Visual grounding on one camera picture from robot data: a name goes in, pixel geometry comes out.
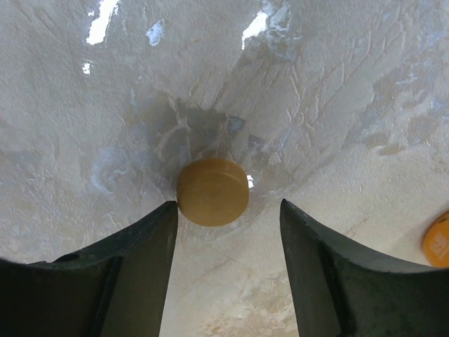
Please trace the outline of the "orange cap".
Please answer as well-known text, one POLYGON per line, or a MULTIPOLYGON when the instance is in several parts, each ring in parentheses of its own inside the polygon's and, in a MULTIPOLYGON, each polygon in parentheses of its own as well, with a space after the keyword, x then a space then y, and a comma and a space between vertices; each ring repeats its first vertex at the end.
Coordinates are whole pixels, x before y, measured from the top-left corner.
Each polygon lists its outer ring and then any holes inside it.
POLYGON ((194 161, 178 176, 177 205, 197 225, 227 225, 245 212, 249 199, 246 172, 228 159, 194 161))

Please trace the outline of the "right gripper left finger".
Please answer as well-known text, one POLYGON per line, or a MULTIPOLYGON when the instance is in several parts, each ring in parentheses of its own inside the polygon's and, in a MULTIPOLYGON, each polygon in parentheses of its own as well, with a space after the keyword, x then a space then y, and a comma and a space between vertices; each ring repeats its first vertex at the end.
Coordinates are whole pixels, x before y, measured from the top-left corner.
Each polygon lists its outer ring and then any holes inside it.
POLYGON ((51 263, 1 261, 2 336, 158 336, 177 236, 168 201, 51 263))

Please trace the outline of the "orange bottle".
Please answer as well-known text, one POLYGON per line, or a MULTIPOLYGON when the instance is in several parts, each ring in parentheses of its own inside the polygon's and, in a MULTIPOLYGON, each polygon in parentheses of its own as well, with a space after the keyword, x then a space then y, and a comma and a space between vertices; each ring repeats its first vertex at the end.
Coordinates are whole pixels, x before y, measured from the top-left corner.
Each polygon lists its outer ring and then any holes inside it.
POLYGON ((445 211, 432 222, 422 241, 425 258, 434 267, 449 266, 448 214, 449 211, 445 211))

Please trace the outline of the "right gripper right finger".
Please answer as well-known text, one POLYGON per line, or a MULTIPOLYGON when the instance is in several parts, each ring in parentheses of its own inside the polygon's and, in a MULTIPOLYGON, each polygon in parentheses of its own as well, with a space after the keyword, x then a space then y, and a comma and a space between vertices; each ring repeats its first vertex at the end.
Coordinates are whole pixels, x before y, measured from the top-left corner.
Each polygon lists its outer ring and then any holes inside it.
POLYGON ((280 230, 301 336, 447 336, 448 270, 380 253, 284 199, 280 230))

